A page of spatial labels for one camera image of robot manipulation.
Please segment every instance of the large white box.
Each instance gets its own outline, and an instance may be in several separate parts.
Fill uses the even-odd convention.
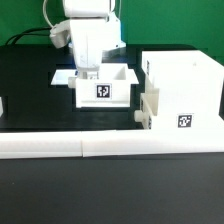
[[[144,128],[205,128],[219,120],[224,67],[206,54],[143,52],[142,69],[141,111],[149,115],[142,121]]]

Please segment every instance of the white plastic block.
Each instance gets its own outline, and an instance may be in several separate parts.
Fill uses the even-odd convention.
[[[130,130],[83,133],[83,156],[223,152],[224,127],[214,130]]]
[[[81,132],[0,134],[0,158],[71,156],[82,156]]]
[[[99,79],[76,79],[76,107],[129,107],[131,84],[138,84],[126,64],[102,64]]]

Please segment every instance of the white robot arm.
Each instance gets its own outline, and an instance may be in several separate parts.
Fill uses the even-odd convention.
[[[97,78],[103,50],[122,45],[115,0],[63,0],[63,7],[70,19],[52,27],[51,40],[59,48],[71,38],[80,78]]]

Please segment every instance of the small white box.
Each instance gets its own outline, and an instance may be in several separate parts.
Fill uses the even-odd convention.
[[[76,79],[76,107],[129,107],[131,84],[138,84],[127,64],[102,64],[98,79]]]

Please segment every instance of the white base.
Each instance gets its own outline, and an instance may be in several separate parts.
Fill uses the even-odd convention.
[[[224,152],[224,122],[210,130],[0,134],[0,159]]]

